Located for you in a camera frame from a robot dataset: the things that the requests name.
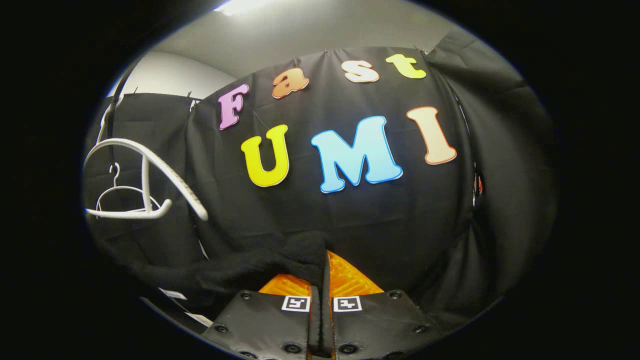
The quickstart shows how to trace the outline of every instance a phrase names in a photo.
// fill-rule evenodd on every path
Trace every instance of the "black cloth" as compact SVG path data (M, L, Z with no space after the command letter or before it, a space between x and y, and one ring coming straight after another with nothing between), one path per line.
M191 101L165 94L127 94L115 111L113 136L141 143L156 153L176 173L185 176L184 129ZM84 155L95 145L104 110L98 112L88 132ZM107 139L106 132L102 139ZM113 187L115 169L109 173L109 148L120 165L117 185L141 189L141 161L137 152L122 147L103 147L89 158L83 170L83 200L95 209L100 194ZM144 263L158 266L186 266L205 257L193 229L185 198L154 165L149 165L151 196L162 204L173 204L168 214L155 220L120 220L87 216L94 240L100 248L113 247L118 263ZM133 190L115 190L100 201L104 211L143 208L142 194Z
M414 67L427 76L404 77L385 61L396 53L414 57ZM340 67L346 60L368 61L380 79L350 82ZM309 85L275 99L273 79L293 67L303 69ZM250 91L243 95L239 122L220 131L218 98L243 83ZM425 163L422 135L406 117L419 106L438 109L442 131L458 153L454 160ZM148 131L137 127L136 119L153 119L156 113L151 106L131 110L120 134L135 139ZM169 138L148 146L174 157L175 165L170 165L180 169L209 220L186 217L186 206L172 208L163 221L179 217L184 227L178 229L190 229L179 230L178 241L158 232L162 221L149 222L135 233L111 237L111 243L123 236L134 239L123 241L130 249L106 250L149 285L180 291L195 306L210 304L215 294L258 290L282 272L322 289L328 249L384 290L404 290L445 332L452 331L513 287L540 251L555 217L549 117L508 63L461 30L447 35L427 56L394 47L302 56L238 79L190 114L186 111L179 120L186 122L179 127L179 146ZM385 134L402 177L378 184L362 179L358 186L347 183L340 192L322 193L322 167L309 140L332 129L351 145L358 122L375 115L387 119ZM261 136L263 167L273 168L265 134L279 124L289 127L289 173L280 184L261 188L248 177L240 145ZM365 162L363 174L367 167ZM474 205L476 174L484 192ZM194 256L171 263L174 253L157 246L168 239ZM195 255L198 241L208 260ZM156 246L154 251L167 260L131 255L134 243Z

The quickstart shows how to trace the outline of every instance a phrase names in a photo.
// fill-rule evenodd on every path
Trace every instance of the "blue letter m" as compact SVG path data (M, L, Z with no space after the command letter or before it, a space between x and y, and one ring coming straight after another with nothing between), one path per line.
M369 183L382 183L402 176L402 168L394 163L389 150L384 129L386 123L387 120L382 116L362 119L356 128L353 147L333 130L323 131L311 138L311 144L317 147L322 161L324 182L320 190L323 193L344 189L344 180L338 177L336 167L340 167L351 184L360 184L365 158L369 165L365 179Z

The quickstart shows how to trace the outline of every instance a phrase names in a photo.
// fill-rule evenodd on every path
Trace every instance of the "orange gripper pad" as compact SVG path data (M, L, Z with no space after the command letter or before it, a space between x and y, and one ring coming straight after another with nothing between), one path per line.
M329 296L356 296L383 293L373 281L369 280L362 272L349 264L345 259L328 251L329 253Z
M258 292L283 296L311 296L311 284L293 275L278 274Z

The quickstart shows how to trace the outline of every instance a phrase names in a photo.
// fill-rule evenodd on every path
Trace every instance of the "plastic hanger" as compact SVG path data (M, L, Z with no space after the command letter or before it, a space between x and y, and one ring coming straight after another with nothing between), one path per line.
M172 205L170 199L164 200L162 206L158 210L151 208L151 196L149 194L149 162L154 164L169 180L178 188L180 193L185 197L189 205L198 217L206 221L209 219L207 210L205 210L200 200L195 196L191 188L182 180L182 178L173 171L158 155L144 145L128 139L111 138L99 141L87 154L84 159L84 165L98 149L110 145L121 145L132 149L142 155L142 201L145 205L144 211L102 211L86 209L91 215L105 218L121 218L121 219L155 219L164 216Z
M102 206L100 205L100 200L102 199L103 196L105 196L106 194L114 191L114 190L118 190L118 189L126 189L126 190L134 190L137 191L139 193L143 193L142 190L138 189L138 188L134 188L133 186L118 186L118 184L116 183L116 180L118 179L118 176L120 176L120 164L115 163L116 165L116 176L113 178L113 187L110 189L105 190L102 194L100 194L100 196L98 197L98 201L95 204L95 210L96 211L102 211ZM111 173L111 171L113 170L113 165L111 165L109 167L109 174ZM159 209L160 205L158 204L158 201L156 201L153 196L149 196L149 199L151 199L151 201L154 202L154 204L156 205L156 207ZM135 210L129 210L127 211L128 213L131 213L133 211L145 211L145 208L142 209L135 209Z

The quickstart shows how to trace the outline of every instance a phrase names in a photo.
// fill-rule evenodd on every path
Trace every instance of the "foam letter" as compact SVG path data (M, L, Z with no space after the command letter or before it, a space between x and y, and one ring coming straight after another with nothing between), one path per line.
M220 122L220 130L224 130L238 122L238 116L234 114L234 109L237 111L242 110L242 95L240 94L246 94L248 92L249 85L242 84L225 95L222 95L218 99L221 110L220 117L222 118L222 121Z
M447 139L436 118L437 113L438 110L431 106L411 109L406 113L409 119L412 119L418 124L422 138L424 139L424 145L427 146L427 154L424 157L424 161L431 165L451 161L458 154L456 149L447 143Z
M384 130L386 123L387 120L382 116L362 119L356 128L353 147L333 130L323 131L311 138L311 144L317 147L322 162L324 182L320 190L323 193L344 189L344 180L338 177L336 167L340 167L351 184L358 185L365 158L369 165L365 179L369 183L382 183L402 176L402 168L394 163L389 150Z
M380 78L377 71L371 69L373 65L364 60L350 60L342 63L342 69L347 73L347 79L354 83L372 83Z
M260 160L260 150L258 145L262 138L254 136L242 143L240 149L244 152L246 160L246 170L249 178L254 184L260 187L274 186L280 184L289 173L289 155L287 154L287 144L284 141L284 133L288 127L278 125L267 131L267 139L273 143L273 153L276 157L276 166L271 171L264 171Z
M301 68L296 67L276 76L273 80L273 84L276 87L273 88L271 95L276 99L279 99L289 95L292 91L304 89L309 85L309 79L305 78Z
M413 68L413 65L411 64L416 63L414 58L405 58L402 54L395 54L389 56L385 61L388 63L394 63L400 74L408 78L422 79L427 76L427 73L424 72L424 70L416 70Z

